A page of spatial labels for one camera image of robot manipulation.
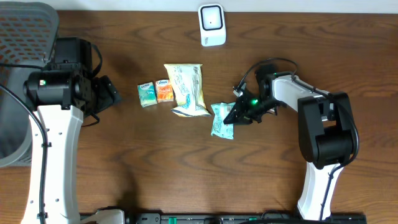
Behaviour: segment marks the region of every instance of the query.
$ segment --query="gray plastic basket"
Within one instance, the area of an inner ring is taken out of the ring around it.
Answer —
[[[51,58],[58,14],[44,3],[0,2],[0,62],[44,66]],[[21,99],[35,69],[0,67],[0,83]],[[32,136],[26,111],[0,91],[0,167],[29,166]]]

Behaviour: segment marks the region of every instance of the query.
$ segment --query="small teal packet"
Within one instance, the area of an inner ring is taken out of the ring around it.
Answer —
[[[138,95],[142,107],[157,104],[155,87],[152,82],[138,85]]]

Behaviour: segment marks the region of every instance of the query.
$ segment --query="white wall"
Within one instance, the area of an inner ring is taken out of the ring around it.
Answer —
[[[25,0],[37,1],[59,10],[196,11],[218,2],[228,12],[398,13],[398,0]]]

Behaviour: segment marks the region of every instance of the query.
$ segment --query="packet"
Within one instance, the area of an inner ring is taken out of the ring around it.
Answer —
[[[203,100],[200,64],[165,64],[178,107],[178,116],[210,116]]]
[[[138,95],[142,107],[157,104],[155,88],[152,82],[138,85]]]
[[[159,80],[155,82],[157,102],[174,101],[173,87],[169,80]]]
[[[214,111],[213,127],[211,128],[211,135],[225,139],[234,139],[234,125],[224,124],[224,119],[227,117],[234,103],[215,103],[211,105]]]

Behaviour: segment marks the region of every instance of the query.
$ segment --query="brown tabletop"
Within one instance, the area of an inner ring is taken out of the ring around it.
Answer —
[[[210,136],[213,117],[180,118],[176,103],[142,108],[137,85],[167,78],[165,63],[201,63],[207,108],[268,57],[287,57],[322,90],[349,94],[361,149],[338,179],[332,212],[398,222],[398,15],[226,13],[227,42],[200,44],[195,12],[61,11],[59,33],[98,45],[123,101],[83,128],[77,159],[80,212],[108,205],[165,213],[293,210],[305,177],[297,114],[281,108],[234,140]],[[257,91],[251,74],[249,88]],[[24,214],[30,168],[0,169],[0,223]]]

